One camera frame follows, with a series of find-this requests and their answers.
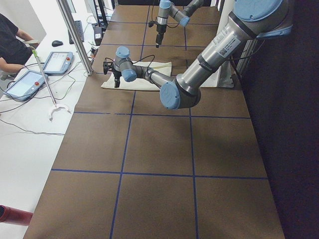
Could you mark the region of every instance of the person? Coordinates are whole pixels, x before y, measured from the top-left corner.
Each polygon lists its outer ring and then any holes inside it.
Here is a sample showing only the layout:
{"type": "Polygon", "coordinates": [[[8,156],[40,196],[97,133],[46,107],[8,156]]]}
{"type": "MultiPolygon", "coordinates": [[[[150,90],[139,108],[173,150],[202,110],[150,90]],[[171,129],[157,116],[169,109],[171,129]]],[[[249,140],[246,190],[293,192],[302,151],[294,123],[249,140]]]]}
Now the person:
{"type": "Polygon", "coordinates": [[[0,13],[0,70],[4,72],[17,73],[32,55],[31,48],[16,37],[25,41],[33,40],[0,13]]]}

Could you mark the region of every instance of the white desk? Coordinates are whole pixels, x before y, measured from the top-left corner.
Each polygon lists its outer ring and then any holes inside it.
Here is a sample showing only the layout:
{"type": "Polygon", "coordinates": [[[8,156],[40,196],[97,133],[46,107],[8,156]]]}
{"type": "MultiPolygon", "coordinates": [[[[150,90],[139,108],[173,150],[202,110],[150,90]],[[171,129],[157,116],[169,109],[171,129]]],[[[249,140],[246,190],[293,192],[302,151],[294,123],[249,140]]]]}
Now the white desk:
{"type": "MultiPolygon", "coordinates": [[[[87,25],[87,16],[73,15],[74,20],[81,20],[83,30],[87,25]]],[[[88,25],[84,34],[84,47],[88,52],[93,43],[93,28],[88,25]]],[[[37,48],[41,62],[44,62],[51,51],[72,51],[74,61],[71,69],[80,61],[74,45],[69,44],[66,26],[57,26],[47,33],[37,48]],[[63,41],[63,45],[52,47],[53,40],[63,41]]],[[[36,63],[31,56],[26,65],[36,63]]],[[[31,70],[39,71],[37,66],[31,70]]],[[[61,109],[53,113],[53,121],[48,118],[49,108],[53,105],[51,98],[32,99],[22,107],[7,113],[2,113],[0,119],[13,123],[23,129],[34,132],[65,133],[74,112],[74,107],[82,92],[87,75],[80,63],[70,73],[75,78],[71,90],[66,97],[57,102],[66,104],[71,113],[61,109]]],[[[60,79],[59,76],[49,77],[49,83],[60,79]]],[[[55,98],[62,98],[74,80],[68,76],[51,85],[55,98]]],[[[39,91],[36,97],[49,96],[48,89],[39,91]]],[[[13,109],[21,103],[2,96],[0,112],[13,109]]],[[[59,150],[63,136],[26,133],[20,129],[0,121],[0,205],[6,205],[21,210],[34,212],[42,189],[59,150]]],[[[27,227],[0,223],[0,239],[21,239],[27,227]]]]}

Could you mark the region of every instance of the person's arm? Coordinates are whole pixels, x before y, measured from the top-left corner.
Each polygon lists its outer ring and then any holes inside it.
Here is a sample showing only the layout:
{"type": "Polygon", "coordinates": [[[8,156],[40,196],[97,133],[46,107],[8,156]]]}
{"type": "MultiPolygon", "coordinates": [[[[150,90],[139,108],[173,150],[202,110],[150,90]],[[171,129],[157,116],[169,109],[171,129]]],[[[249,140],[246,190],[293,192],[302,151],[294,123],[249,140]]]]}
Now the person's arm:
{"type": "Polygon", "coordinates": [[[25,31],[21,30],[20,28],[18,29],[18,32],[15,35],[20,37],[21,39],[23,39],[25,41],[34,40],[32,36],[30,36],[25,31]]]}
{"type": "Polygon", "coordinates": [[[23,65],[19,64],[8,64],[3,57],[0,57],[0,70],[3,70],[8,73],[17,73],[23,65]]]}

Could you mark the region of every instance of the keyboard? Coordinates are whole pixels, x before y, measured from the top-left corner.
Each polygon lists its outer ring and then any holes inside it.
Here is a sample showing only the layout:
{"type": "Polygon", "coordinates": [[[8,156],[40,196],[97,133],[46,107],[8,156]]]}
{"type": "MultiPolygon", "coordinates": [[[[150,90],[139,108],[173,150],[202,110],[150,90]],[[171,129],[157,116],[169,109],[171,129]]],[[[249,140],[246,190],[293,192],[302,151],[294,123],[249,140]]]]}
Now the keyboard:
{"type": "MultiPolygon", "coordinates": [[[[76,29],[78,30],[78,33],[80,35],[82,42],[84,42],[84,34],[83,34],[83,28],[82,28],[81,21],[74,21],[74,23],[75,23],[76,29]]],[[[69,33],[69,43],[74,44],[74,41],[73,41],[69,31],[68,31],[68,33],[69,33]]]]}

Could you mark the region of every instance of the tablet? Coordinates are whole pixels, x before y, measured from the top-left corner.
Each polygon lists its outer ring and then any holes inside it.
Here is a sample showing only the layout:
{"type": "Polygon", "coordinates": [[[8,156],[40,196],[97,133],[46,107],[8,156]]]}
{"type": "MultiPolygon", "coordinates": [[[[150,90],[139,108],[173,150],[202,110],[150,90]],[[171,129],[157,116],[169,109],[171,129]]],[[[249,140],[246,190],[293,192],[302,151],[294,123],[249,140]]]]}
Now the tablet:
{"type": "Polygon", "coordinates": [[[72,52],[53,51],[46,59],[43,71],[47,75],[64,75],[69,70],[72,61],[72,52]]]}
{"type": "Polygon", "coordinates": [[[34,96],[44,83],[41,73],[35,71],[27,71],[18,80],[16,80],[4,94],[15,99],[16,101],[26,101],[34,96]]]}

